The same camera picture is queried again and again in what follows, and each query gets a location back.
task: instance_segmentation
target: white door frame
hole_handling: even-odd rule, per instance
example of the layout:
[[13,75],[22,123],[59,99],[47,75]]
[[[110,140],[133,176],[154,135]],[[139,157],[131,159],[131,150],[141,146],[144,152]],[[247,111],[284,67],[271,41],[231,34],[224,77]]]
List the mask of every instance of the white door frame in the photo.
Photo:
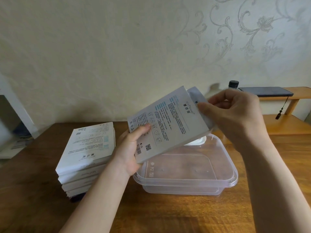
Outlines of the white door frame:
[[16,94],[13,92],[10,84],[1,73],[0,73],[0,95],[5,96],[5,98],[10,103],[12,108],[15,110],[21,121],[24,123],[25,127],[33,136],[33,138],[37,138],[40,135],[37,127],[33,123],[32,119],[28,115],[22,103],[19,101]]

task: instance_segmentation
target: black bottle cap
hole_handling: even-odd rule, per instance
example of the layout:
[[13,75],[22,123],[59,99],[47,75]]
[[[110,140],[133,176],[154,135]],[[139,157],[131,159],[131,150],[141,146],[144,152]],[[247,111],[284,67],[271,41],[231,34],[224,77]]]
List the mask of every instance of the black bottle cap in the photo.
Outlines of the black bottle cap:
[[239,85],[239,81],[231,80],[231,81],[229,82],[229,87],[230,87],[230,88],[237,88],[238,85]]

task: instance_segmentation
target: barcode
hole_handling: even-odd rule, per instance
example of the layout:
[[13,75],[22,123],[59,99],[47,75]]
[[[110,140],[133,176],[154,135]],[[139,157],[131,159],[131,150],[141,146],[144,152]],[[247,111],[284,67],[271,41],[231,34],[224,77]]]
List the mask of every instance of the barcode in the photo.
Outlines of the barcode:
[[142,153],[142,151],[140,150],[140,144],[137,145],[136,152],[137,152],[137,154],[141,154]]
[[147,150],[147,151],[148,151],[148,150],[151,150],[150,144],[149,144],[149,145],[146,145],[146,150]]

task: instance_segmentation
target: plastic food storage box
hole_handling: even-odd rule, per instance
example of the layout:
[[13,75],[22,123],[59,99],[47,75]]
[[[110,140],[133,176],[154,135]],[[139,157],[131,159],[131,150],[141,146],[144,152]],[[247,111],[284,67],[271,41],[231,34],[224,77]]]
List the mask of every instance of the plastic food storage box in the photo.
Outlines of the plastic food storage box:
[[146,192],[219,195],[238,182],[238,172],[215,135],[203,145],[182,146],[146,161],[133,175]]

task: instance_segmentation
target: box stack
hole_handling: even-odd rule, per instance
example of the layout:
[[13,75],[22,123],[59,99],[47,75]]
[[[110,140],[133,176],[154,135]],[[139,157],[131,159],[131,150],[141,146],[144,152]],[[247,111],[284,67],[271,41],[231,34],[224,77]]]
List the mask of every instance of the box stack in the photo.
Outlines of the box stack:
[[115,148],[113,123],[74,129],[56,167],[68,197],[85,193],[105,168]]

